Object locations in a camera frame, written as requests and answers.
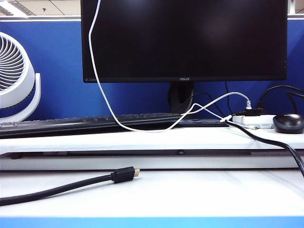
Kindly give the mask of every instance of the monitor stand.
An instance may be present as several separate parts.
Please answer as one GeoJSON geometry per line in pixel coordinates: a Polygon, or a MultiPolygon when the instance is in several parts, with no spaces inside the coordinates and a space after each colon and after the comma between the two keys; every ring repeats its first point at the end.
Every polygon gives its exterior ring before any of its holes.
{"type": "MultiPolygon", "coordinates": [[[[192,104],[194,82],[171,82],[168,91],[168,102],[172,113],[183,114],[192,104]]],[[[176,127],[225,127],[218,119],[194,119],[194,115],[187,115],[176,127]]]]}
{"type": "Polygon", "coordinates": [[[194,82],[171,82],[168,91],[170,111],[178,114],[188,111],[191,108],[193,97],[188,101],[187,99],[193,96],[193,91],[194,82]]]}

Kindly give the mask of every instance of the black monitor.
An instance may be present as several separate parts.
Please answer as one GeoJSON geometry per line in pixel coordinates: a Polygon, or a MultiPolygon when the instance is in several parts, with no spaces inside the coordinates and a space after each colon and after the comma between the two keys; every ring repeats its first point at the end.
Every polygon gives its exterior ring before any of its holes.
{"type": "MultiPolygon", "coordinates": [[[[96,6],[81,3],[87,83],[96,6]]],[[[287,0],[102,0],[92,44],[101,82],[283,80],[287,0]]]]}

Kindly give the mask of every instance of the white cable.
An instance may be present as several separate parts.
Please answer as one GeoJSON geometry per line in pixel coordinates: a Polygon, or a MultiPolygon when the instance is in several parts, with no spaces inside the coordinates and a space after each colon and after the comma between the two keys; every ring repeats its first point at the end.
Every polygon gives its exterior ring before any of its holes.
{"type": "Polygon", "coordinates": [[[226,116],[226,117],[223,118],[223,117],[221,117],[221,116],[219,116],[219,115],[217,115],[217,114],[211,112],[211,111],[208,110],[207,108],[204,108],[203,106],[201,106],[201,105],[198,104],[198,103],[194,103],[194,105],[197,105],[197,106],[201,107],[202,109],[204,109],[205,111],[209,112],[210,114],[216,116],[218,119],[220,119],[220,120],[223,121],[223,122],[224,122],[225,120],[227,120],[227,122],[229,122],[229,123],[233,123],[233,124],[239,125],[239,126],[244,127],[244,128],[248,128],[248,129],[252,129],[252,130],[257,130],[257,129],[258,129],[258,127],[254,126],[254,125],[242,125],[242,124],[238,124],[238,123],[235,123],[235,122],[233,122],[233,121],[230,121],[230,119],[232,118],[232,115],[228,115],[228,116],[226,116]]]}
{"type": "Polygon", "coordinates": [[[223,95],[223,96],[218,97],[217,99],[215,99],[214,101],[212,101],[212,102],[210,102],[209,104],[205,105],[204,107],[201,106],[201,105],[199,105],[199,104],[193,104],[193,105],[191,106],[191,108],[190,108],[186,113],[182,114],[182,116],[181,116],[174,124],[172,124],[170,127],[166,128],[166,129],[163,129],[163,130],[156,130],[156,131],[155,131],[155,130],[152,130],[152,131],[139,130],[139,129],[134,129],[134,128],[125,126],[125,125],[123,125],[122,123],[120,123],[119,120],[116,118],[116,116],[115,116],[115,114],[114,114],[114,112],[113,112],[113,110],[112,110],[112,108],[111,108],[111,106],[110,106],[110,103],[109,103],[109,101],[108,101],[108,99],[107,99],[107,97],[106,97],[106,95],[105,95],[105,93],[104,93],[104,90],[103,90],[103,88],[102,88],[102,86],[101,86],[101,84],[100,84],[100,81],[99,81],[99,78],[98,78],[98,74],[97,74],[97,70],[96,70],[96,66],[95,66],[95,58],[94,58],[94,54],[93,54],[92,38],[91,38],[91,36],[92,36],[92,32],[93,32],[93,29],[94,29],[94,25],[95,25],[95,22],[96,22],[96,19],[97,19],[97,16],[98,16],[98,12],[99,12],[99,8],[100,8],[100,3],[101,3],[101,0],[98,0],[97,7],[96,7],[96,12],[95,12],[95,15],[94,15],[94,18],[93,18],[93,22],[92,22],[92,25],[91,25],[91,28],[90,28],[90,31],[89,31],[89,47],[90,47],[90,54],[91,54],[91,59],[92,59],[92,64],[93,64],[93,70],[94,70],[94,74],[95,74],[95,78],[96,78],[96,81],[97,81],[99,90],[100,90],[101,94],[102,94],[103,97],[104,97],[104,100],[105,100],[105,102],[106,102],[106,105],[108,106],[108,109],[109,109],[109,111],[110,111],[112,117],[114,118],[114,120],[117,122],[117,124],[118,124],[119,126],[121,126],[121,127],[124,128],[124,129],[130,130],[130,131],[135,131],[135,132],[150,132],[150,133],[160,133],[160,132],[164,132],[164,131],[166,131],[166,130],[169,130],[169,129],[173,128],[175,125],[177,125],[177,124],[178,124],[186,115],[191,114],[191,111],[192,111],[192,109],[194,108],[195,105],[198,105],[198,106],[201,107],[199,110],[193,112],[193,113],[198,113],[198,112],[200,112],[201,110],[204,110],[204,109],[207,110],[206,108],[209,107],[210,105],[212,105],[212,104],[214,104],[215,102],[219,101],[220,99],[222,99],[222,98],[224,98],[224,97],[226,97],[226,96],[232,95],[232,94],[237,94],[237,95],[240,95],[240,96],[246,98],[246,99],[247,99],[247,108],[248,108],[248,109],[251,108],[251,107],[250,107],[250,100],[249,100],[249,98],[248,98],[246,95],[244,95],[244,94],[242,94],[242,93],[238,93],[238,92],[231,92],[231,93],[228,93],[228,94],[225,94],[225,95],[223,95]]]}
{"type": "MultiPolygon", "coordinates": [[[[214,100],[214,102],[217,102],[217,101],[219,101],[220,99],[222,99],[222,98],[224,98],[224,97],[226,97],[226,96],[230,96],[230,95],[240,95],[240,96],[242,96],[242,97],[244,97],[245,99],[247,99],[247,106],[246,106],[246,109],[251,109],[251,106],[250,106],[250,100],[249,100],[249,98],[246,96],[246,95],[244,95],[244,94],[242,94],[242,93],[239,93],[239,92],[230,92],[230,93],[227,93],[227,94],[224,94],[223,96],[220,96],[220,97],[218,97],[217,99],[215,99],[214,100]]],[[[207,108],[207,107],[209,107],[210,106],[210,103],[209,104],[207,104],[206,106],[202,106],[200,109],[198,109],[198,110],[196,110],[196,111],[194,111],[194,112],[191,112],[191,113],[188,113],[188,114],[195,114],[195,113],[199,113],[200,111],[202,111],[203,109],[205,109],[205,108],[207,108]]]]}

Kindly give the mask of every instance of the ceiling light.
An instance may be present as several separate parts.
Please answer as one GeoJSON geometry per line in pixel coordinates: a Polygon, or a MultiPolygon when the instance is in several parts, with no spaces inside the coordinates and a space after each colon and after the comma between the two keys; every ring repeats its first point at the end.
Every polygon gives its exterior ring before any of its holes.
{"type": "Polygon", "coordinates": [[[26,18],[27,15],[22,12],[21,10],[14,7],[12,4],[8,3],[8,1],[1,1],[0,0],[0,6],[9,11],[13,14],[14,17],[23,17],[26,18]]]}

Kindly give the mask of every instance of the asus logo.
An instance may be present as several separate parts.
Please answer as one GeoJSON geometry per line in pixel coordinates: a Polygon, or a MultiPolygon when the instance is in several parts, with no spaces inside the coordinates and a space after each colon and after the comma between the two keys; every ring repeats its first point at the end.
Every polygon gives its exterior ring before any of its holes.
{"type": "Polygon", "coordinates": [[[189,80],[190,80],[189,77],[181,77],[181,78],[180,78],[180,81],[189,81],[189,80]]]}

